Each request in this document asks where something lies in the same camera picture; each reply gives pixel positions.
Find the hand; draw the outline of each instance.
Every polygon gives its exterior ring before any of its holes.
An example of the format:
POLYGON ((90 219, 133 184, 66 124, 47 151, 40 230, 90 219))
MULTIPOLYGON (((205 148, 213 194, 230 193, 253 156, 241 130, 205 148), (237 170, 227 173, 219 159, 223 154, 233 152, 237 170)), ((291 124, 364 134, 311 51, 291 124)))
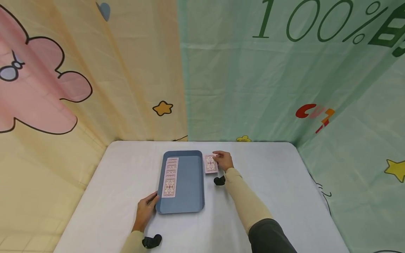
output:
POLYGON ((230 153, 224 151, 214 151, 213 153, 217 154, 217 156, 213 156, 214 161, 216 161, 225 172, 229 168, 234 168, 230 153))
POLYGON ((132 231, 145 231, 152 215, 155 211, 155 205, 159 200, 158 192, 154 192, 144 199, 141 199, 138 203, 138 209, 136 211, 136 219, 132 231))

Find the arm sleeve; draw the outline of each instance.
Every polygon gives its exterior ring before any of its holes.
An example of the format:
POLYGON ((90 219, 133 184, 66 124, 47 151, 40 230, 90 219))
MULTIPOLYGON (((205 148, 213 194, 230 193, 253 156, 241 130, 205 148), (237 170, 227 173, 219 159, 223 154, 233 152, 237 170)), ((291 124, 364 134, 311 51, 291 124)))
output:
POLYGON ((141 231, 133 231, 127 237, 124 246, 120 253, 145 253, 146 248, 142 244, 143 233, 141 231))
POLYGON ((252 253, 297 253, 280 225, 273 219, 254 224, 249 231, 252 253))
POLYGON ((264 203, 249 188, 235 168, 229 168, 226 171, 225 188, 235 203, 236 211, 247 234, 258 221, 273 218, 264 203))

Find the black object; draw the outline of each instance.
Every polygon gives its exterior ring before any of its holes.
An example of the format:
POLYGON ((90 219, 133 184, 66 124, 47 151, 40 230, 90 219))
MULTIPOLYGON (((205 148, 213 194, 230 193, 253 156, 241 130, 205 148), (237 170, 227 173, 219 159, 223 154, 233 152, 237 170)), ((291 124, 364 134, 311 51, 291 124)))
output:
POLYGON ((142 240, 142 244, 145 248, 147 249, 153 249, 154 247, 157 247, 160 245, 160 242, 162 241, 162 236, 157 234, 155 237, 145 237, 142 240))
POLYGON ((273 219, 256 222, 249 230, 252 253, 297 253, 284 234, 280 224, 273 219))
POLYGON ((214 183, 216 185, 224 185, 225 184, 225 176, 214 178, 214 183))

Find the beige sleeve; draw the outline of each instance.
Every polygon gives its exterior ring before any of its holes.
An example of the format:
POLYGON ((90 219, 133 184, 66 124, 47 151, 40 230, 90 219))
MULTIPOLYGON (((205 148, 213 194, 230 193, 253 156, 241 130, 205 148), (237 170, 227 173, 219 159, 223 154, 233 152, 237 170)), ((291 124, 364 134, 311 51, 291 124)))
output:
POLYGON ((130 233, 124 246, 121 249, 121 253, 145 253, 146 248, 142 244, 143 233, 141 231, 134 231, 130 233))
POLYGON ((225 188, 235 203, 236 211, 247 234, 256 222, 273 218, 264 203, 243 180, 239 171, 229 168, 225 179, 225 188))

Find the black clip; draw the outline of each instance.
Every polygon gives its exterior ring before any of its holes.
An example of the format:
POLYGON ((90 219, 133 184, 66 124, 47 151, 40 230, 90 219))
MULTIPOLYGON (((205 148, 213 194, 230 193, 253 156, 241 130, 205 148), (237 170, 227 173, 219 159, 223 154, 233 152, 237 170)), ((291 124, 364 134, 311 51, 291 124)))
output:
POLYGON ((142 240, 142 244, 147 249, 153 249, 154 247, 159 246, 161 241, 162 241, 162 236, 157 234, 153 238, 152 237, 145 237, 142 240))
POLYGON ((214 183, 216 185, 224 185, 225 184, 225 176, 214 178, 214 183))

